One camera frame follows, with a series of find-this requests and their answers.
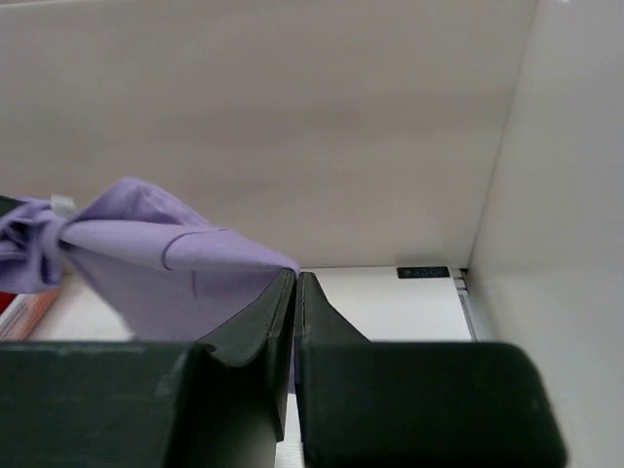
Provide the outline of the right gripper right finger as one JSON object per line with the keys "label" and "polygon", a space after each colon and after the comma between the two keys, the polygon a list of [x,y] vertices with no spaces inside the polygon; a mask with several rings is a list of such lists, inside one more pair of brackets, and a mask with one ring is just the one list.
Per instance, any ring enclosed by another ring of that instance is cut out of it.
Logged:
{"label": "right gripper right finger", "polygon": [[308,467],[564,467],[541,375],[505,342],[374,342],[297,282],[294,387]]}

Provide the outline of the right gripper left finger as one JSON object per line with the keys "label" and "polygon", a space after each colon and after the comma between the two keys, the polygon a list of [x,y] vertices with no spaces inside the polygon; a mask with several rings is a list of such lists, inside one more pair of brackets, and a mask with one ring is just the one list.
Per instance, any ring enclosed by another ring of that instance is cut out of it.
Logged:
{"label": "right gripper left finger", "polygon": [[195,342],[5,342],[5,467],[270,467],[285,433],[295,276]]}

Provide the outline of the purple t-shirt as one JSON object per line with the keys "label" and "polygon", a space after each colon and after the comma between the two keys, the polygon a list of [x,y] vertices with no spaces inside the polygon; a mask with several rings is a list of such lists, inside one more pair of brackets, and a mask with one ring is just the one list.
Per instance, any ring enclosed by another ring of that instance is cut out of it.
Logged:
{"label": "purple t-shirt", "polygon": [[285,270],[287,256],[201,217],[160,187],[123,178],[84,209],[21,198],[1,218],[1,288],[40,293],[70,267],[144,341],[198,341],[243,367],[269,327],[232,331],[226,323]]}

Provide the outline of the black label on table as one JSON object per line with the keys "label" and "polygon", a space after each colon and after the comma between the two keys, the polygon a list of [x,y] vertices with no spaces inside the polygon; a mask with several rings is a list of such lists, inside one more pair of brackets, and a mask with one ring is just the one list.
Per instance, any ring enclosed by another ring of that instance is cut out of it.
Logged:
{"label": "black label on table", "polygon": [[442,279],[451,278],[449,269],[445,266],[412,266],[398,267],[399,279]]}

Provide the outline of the white plastic basket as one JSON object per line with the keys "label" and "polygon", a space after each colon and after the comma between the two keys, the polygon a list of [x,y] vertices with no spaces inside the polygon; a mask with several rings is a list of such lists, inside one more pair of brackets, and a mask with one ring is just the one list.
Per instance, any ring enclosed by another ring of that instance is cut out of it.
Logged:
{"label": "white plastic basket", "polygon": [[59,293],[60,289],[20,294],[21,300],[17,310],[11,316],[1,316],[1,340],[26,340],[48,312]]}

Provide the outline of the red t-shirt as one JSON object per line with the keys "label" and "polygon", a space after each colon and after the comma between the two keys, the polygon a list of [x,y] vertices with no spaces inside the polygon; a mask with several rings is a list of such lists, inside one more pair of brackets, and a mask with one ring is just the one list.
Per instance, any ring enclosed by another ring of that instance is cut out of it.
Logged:
{"label": "red t-shirt", "polygon": [[0,292],[0,313],[1,316],[11,316],[20,305],[19,294]]}

